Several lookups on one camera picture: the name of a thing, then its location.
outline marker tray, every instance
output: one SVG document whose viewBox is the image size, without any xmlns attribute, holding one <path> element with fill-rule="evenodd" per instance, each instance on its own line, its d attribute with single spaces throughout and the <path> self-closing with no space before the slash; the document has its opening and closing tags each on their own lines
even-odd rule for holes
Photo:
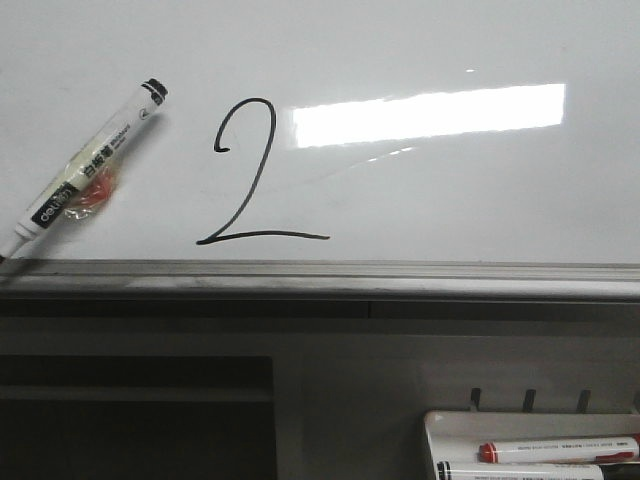
<svg viewBox="0 0 640 480">
<path fill-rule="evenodd" d="M 637 414 L 547 414 L 432 411 L 424 417 L 427 478 L 441 461 L 479 462 L 488 441 L 605 436 L 640 432 Z"/>
</svg>

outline whiteboard marker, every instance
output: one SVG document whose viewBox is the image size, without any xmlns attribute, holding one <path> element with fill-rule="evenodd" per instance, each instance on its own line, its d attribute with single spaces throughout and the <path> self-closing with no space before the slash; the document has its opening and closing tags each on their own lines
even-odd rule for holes
<svg viewBox="0 0 640 480">
<path fill-rule="evenodd" d="M 556 438 L 480 445 L 480 460 L 489 463 L 621 462 L 638 458 L 640 434 L 600 438 Z"/>
<path fill-rule="evenodd" d="M 439 480 L 637 480 L 640 464 L 487 464 L 439 462 Z"/>
<path fill-rule="evenodd" d="M 49 228 L 76 194 L 91 184 L 107 159 L 115 158 L 131 141 L 167 93 L 154 78 L 140 86 L 27 209 L 10 238 L 0 247 L 0 263 Z"/>
</svg>

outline handwritten number 2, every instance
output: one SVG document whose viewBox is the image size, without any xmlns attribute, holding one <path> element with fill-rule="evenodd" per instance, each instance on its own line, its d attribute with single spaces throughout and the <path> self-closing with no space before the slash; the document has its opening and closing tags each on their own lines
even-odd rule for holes
<svg viewBox="0 0 640 480">
<path fill-rule="evenodd" d="M 216 141 L 213 145 L 213 149 L 218 153 L 226 153 L 229 151 L 228 148 L 220 146 L 220 138 L 222 137 L 222 133 L 224 132 L 225 128 L 227 127 L 227 124 L 229 123 L 229 120 L 231 120 L 233 115 L 242 107 L 250 103 L 262 103 L 263 105 L 266 105 L 267 108 L 269 109 L 269 115 L 271 117 L 271 128 L 269 129 L 269 138 L 267 140 L 264 153 L 262 154 L 262 160 L 260 161 L 260 165 L 258 166 L 258 171 L 256 173 L 255 178 L 253 179 L 251 188 L 249 188 L 249 192 L 247 193 L 244 200 L 242 201 L 242 204 L 240 205 L 238 210 L 236 210 L 236 213 L 233 214 L 231 219 L 227 223 L 225 223 L 222 227 L 220 227 L 216 232 L 209 235 L 207 238 L 203 240 L 199 240 L 196 243 L 198 245 L 209 245 L 211 243 L 222 242 L 224 240 L 232 240 L 234 238 L 258 237 L 263 235 L 282 235 L 282 236 L 288 236 L 288 237 L 310 238 L 315 240 L 328 240 L 330 237 L 327 237 L 324 235 L 313 235 L 310 233 L 302 233 L 302 232 L 290 232 L 287 230 L 258 230 L 253 232 L 243 232 L 243 233 L 234 233 L 230 235 L 222 235 L 222 233 L 224 233 L 231 225 L 233 225 L 233 223 L 238 219 L 240 214 L 242 214 L 244 209 L 247 207 L 247 205 L 251 201 L 251 198 L 253 197 L 253 194 L 255 193 L 256 188 L 258 187 L 258 182 L 260 181 L 260 177 L 262 176 L 262 171 L 264 170 L 264 166 L 266 165 L 267 159 L 269 158 L 269 153 L 271 152 L 271 145 L 273 144 L 273 138 L 276 133 L 276 110 L 275 108 L 273 108 L 273 104 L 269 100 L 265 100 L 264 98 L 247 98 L 246 100 L 243 100 L 237 105 L 235 105 L 229 111 L 229 113 L 227 113 L 227 116 L 224 117 L 224 120 L 220 124 L 220 128 L 218 128 L 218 134 L 216 135 Z"/>
</svg>

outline metal ledge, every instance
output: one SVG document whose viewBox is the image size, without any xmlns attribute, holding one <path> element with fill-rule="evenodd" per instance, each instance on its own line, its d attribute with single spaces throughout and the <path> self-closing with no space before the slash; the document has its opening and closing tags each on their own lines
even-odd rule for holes
<svg viewBox="0 0 640 480">
<path fill-rule="evenodd" d="M 640 300 L 640 265 L 8 260 L 0 298 Z"/>
</svg>

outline white surface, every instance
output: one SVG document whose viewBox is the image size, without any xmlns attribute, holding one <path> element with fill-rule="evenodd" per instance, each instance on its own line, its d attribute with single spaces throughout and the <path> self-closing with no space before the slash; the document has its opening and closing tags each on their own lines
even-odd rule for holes
<svg viewBox="0 0 640 480">
<path fill-rule="evenodd" d="M 640 431 L 640 415 L 433 411 L 425 416 L 433 460 L 479 462 L 480 445 L 494 440 L 608 436 Z"/>
<path fill-rule="evenodd" d="M 633 0 L 1 1 L 0 231 L 154 76 L 108 208 L 19 256 L 636 263 L 639 24 Z M 212 149 L 254 96 L 278 130 L 226 233 L 331 240 L 195 245 L 255 175 L 264 105 Z"/>
</svg>

